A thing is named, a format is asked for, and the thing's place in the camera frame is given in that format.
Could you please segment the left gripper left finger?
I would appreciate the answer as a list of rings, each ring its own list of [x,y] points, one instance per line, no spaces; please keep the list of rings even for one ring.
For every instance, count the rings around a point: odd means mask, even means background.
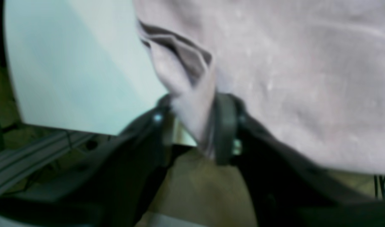
[[[170,96],[57,178],[0,197],[0,216],[40,227],[133,227],[174,157]]]

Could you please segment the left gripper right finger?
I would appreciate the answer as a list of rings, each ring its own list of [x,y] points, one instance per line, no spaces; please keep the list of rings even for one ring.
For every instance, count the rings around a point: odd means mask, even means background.
[[[217,93],[218,165],[237,167],[259,227],[385,227],[385,200],[363,195],[277,140],[230,94]]]

